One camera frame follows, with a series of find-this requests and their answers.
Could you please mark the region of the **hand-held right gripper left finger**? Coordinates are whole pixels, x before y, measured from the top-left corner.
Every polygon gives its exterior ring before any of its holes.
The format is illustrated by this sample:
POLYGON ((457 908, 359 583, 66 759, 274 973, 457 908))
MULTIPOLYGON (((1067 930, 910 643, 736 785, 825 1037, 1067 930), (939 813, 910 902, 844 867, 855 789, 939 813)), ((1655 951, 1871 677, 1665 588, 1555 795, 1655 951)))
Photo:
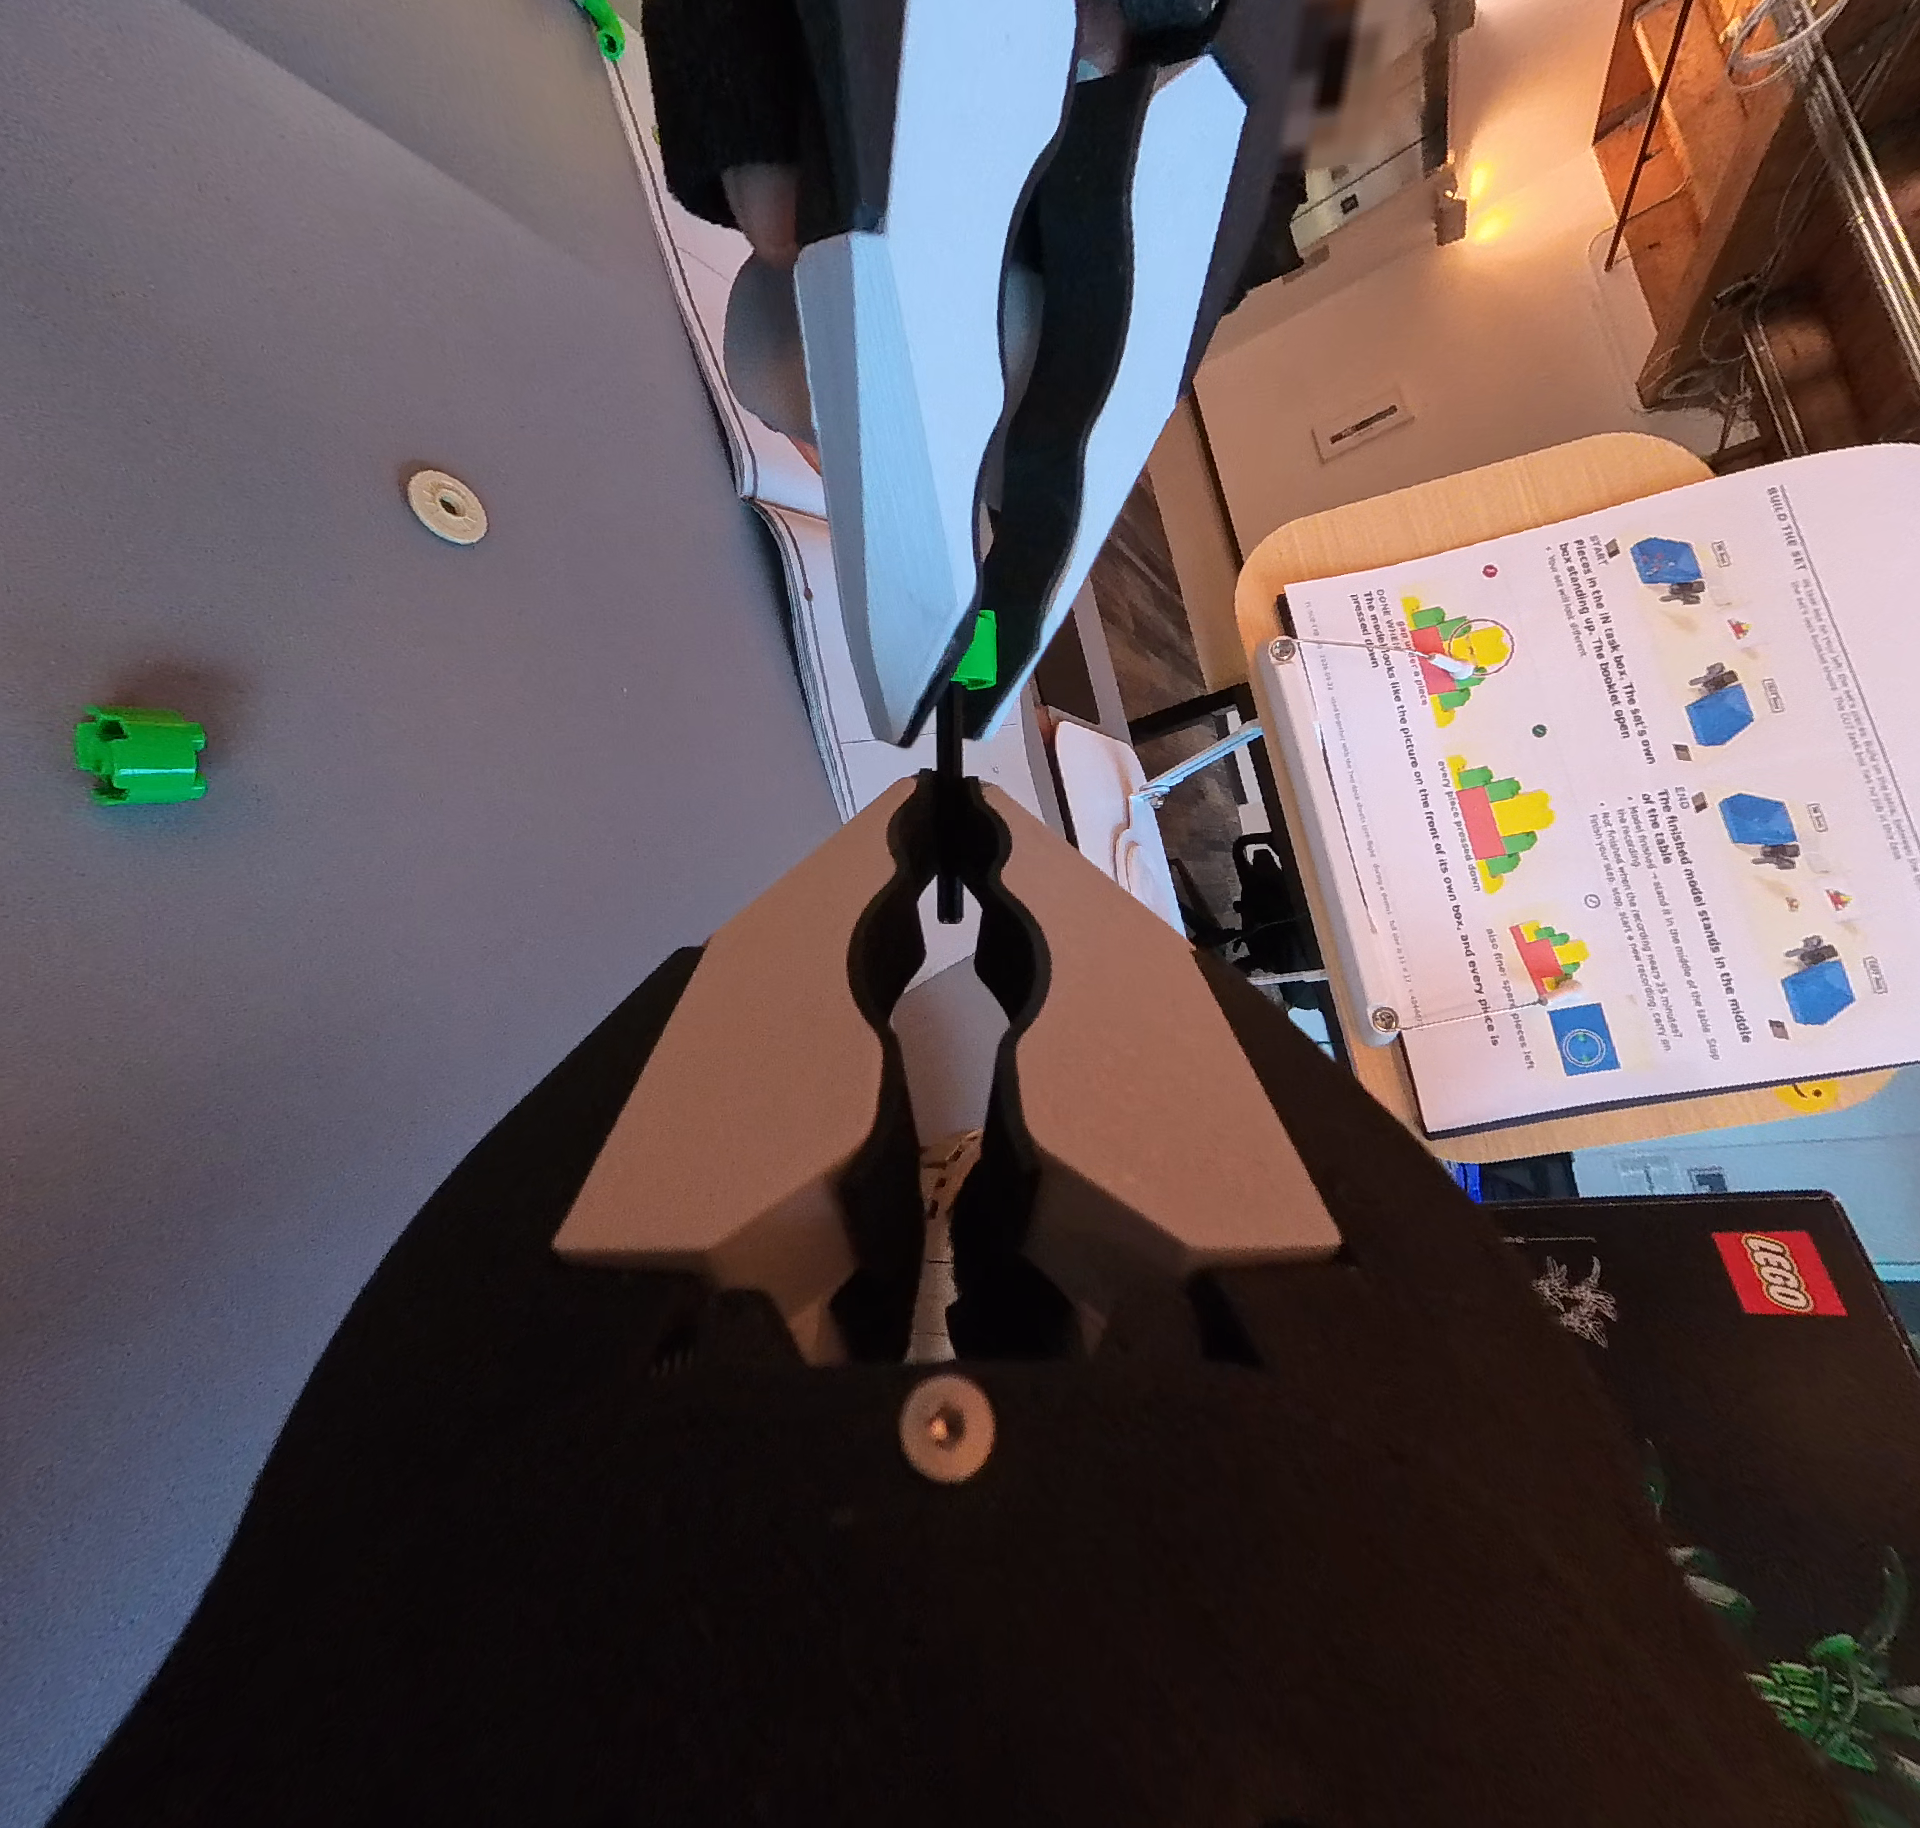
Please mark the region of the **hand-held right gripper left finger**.
POLYGON ((922 1144, 892 1012, 925 958, 933 813, 933 777, 892 784, 703 945, 563 1261, 765 1292, 815 1360, 906 1355, 922 1144))

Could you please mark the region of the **grey desk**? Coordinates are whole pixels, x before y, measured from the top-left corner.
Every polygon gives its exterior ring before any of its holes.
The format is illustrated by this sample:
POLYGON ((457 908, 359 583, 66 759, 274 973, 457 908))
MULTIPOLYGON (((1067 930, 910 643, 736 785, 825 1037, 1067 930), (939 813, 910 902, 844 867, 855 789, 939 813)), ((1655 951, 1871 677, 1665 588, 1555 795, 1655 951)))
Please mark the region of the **grey desk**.
POLYGON ((566 0, 4 0, 4 1826, 419 1204, 839 819, 566 0))

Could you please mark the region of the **black bamboo toy set box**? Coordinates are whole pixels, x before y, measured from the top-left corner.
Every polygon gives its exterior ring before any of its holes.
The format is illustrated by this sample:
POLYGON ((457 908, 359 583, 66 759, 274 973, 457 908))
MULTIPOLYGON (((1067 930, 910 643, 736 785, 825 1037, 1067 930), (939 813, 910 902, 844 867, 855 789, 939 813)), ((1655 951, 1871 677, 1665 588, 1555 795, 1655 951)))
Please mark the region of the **black bamboo toy set box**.
POLYGON ((1917 1826, 1917 1348, 1832 1192, 1487 1204, 1668 1558, 1854 1826, 1917 1826))

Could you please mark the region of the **wall light fixture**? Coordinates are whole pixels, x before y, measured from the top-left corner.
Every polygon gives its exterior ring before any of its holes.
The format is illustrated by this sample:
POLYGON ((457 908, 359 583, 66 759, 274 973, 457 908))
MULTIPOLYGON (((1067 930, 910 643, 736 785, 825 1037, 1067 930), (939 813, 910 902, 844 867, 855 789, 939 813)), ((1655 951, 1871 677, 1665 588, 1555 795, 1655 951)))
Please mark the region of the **wall light fixture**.
POLYGON ((1313 118, 1290 233, 1307 266, 1352 228, 1415 208, 1439 249, 1466 235, 1456 72, 1479 0, 1352 0, 1340 97, 1313 118))

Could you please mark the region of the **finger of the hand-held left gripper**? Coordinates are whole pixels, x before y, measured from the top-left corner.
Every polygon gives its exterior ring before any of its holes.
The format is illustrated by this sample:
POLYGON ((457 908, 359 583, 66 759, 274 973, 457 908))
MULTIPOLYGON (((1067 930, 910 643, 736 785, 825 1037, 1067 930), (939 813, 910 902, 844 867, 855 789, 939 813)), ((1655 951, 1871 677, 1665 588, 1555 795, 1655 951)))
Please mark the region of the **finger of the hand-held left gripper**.
POLYGON ((982 573, 996 681, 963 707, 970 738, 1014 713, 1183 392, 1244 121, 1216 58, 1073 93, 1028 208, 1045 296, 982 573))
POLYGON ((791 0, 818 128, 799 327, 852 665, 906 745, 973 634, 1009 412, 1002 270, 1073 99, 1074 0, 791 0))

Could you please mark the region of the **black axle rod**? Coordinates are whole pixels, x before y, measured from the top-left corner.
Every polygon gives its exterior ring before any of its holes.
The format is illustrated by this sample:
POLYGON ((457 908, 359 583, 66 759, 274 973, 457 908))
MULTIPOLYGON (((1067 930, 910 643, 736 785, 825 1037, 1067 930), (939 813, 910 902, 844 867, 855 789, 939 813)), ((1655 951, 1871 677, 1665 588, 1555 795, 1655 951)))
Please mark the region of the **black axle rod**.
POLYGON ((963 766, 963 689, 949 684, 934 707, 934 784, 933 784, 933 859, 934 916, 957 927, 965 915, 965 766, 963 766))

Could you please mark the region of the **open instruction booklet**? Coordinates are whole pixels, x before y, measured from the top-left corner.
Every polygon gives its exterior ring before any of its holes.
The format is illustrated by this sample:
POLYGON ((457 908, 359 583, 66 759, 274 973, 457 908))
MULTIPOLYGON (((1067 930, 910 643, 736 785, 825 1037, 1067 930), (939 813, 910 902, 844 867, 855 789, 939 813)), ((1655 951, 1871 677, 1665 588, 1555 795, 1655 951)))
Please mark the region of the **open instruction booklet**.
POLYGON ((750 242, 673 203, 637 26, 624 34, 624 52, 606 62, 614 115, 633 152, 683 333, 732 462, 732 488, 759 514, 778 551, 805 713, 831 792, 843 818, 852 818, 896 780, 933 764, 933 732, 925 729, 905 748, 870 726, 836 590, 822 480, 803 451, 746 411, 727 386, 723 314, 732 280, 750 262, 750 242))

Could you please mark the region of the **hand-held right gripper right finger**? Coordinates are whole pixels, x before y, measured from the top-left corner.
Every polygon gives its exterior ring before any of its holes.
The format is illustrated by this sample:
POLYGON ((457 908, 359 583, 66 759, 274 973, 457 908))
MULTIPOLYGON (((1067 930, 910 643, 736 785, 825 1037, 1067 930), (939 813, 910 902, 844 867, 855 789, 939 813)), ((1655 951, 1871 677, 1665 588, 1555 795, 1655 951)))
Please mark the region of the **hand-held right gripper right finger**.
POLYGON ((950 1206, 959 1359, 1073 1359, 1145 1287, 1319 1266, 1340 1227, 1201 960, 1000 789, 954 852, 1002 1012, 950 1206))

